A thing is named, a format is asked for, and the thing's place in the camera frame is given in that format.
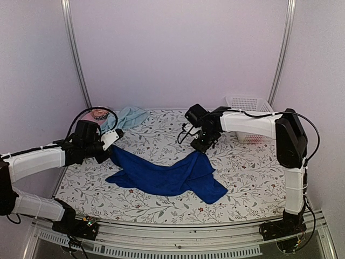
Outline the dark blue towel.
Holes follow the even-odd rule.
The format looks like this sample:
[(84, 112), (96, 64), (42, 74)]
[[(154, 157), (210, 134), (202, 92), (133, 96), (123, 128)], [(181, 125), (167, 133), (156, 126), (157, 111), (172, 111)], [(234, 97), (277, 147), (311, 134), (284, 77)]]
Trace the dark blue towel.
[(111, 161), (121, 170), (109, 176), (108, 183), (160, 196), (178, 196), (192, 191), (209, 205), (227, 193), (227, 189), (215, 180), (215, 169), (209, 158), (198, 151), (172, 166), (159, 166), (117, 146), (112, 150)]

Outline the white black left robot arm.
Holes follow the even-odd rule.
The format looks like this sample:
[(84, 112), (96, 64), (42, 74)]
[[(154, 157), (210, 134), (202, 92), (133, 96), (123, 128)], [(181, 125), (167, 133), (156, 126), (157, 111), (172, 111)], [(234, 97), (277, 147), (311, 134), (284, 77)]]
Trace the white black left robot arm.
[(109, 158), (111, 145), (123, 135), (121, 129), (84, 139), (74, 135), (71, 140), (56, 141), (1, 157), (1, 215), (24, 214), (46, 218), (59, 222), (68, 234), (76, 234), (80, 230), (80, 222), (67, 213), (66, 204), (23, 192), (13, 187), (13, 183), (49, 169), (80, 165), (87, 158), (95, 158), (102, 163)]

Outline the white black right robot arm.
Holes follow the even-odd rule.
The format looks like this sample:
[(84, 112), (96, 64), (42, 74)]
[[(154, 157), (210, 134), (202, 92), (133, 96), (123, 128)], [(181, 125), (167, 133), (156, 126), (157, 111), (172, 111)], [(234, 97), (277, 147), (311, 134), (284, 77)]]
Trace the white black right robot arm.
[(222, 106), (209, 112), (196, 104), (188, 109), (185, 118), (195, 137), (191, 146), (202, 153), (214, 146), (223, 132), (244, 132), (275, 140), (276, 159), (283, 168), (286, 190), (286, 218), (279, 222), (278, 228), (283, 235), (290, 235), (298, 229), (300, 221), (296, 215), (301, 215), (305, 206), (308, 140), (293, 109), (249, 114)]

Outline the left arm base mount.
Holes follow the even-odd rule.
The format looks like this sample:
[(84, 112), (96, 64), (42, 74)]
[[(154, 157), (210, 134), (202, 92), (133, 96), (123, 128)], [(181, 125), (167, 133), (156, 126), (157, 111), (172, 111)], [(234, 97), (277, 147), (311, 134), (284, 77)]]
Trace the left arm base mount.
[(60, 221), (54, 221), (52, 230), (71, 237), (95, 241), (99, 225), (88, 219), (76, 219), (74, 214), (66, 214)]

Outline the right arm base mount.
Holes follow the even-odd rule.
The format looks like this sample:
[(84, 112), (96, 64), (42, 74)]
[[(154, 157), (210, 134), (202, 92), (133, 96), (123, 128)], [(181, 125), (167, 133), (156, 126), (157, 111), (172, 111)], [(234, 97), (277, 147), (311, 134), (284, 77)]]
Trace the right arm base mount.
[(302, 233), (307, 230), (303, 217), (297, 215), (283, 216), (278, 221), (266, 221), (259, 226), (259, 233), (264, 241)]

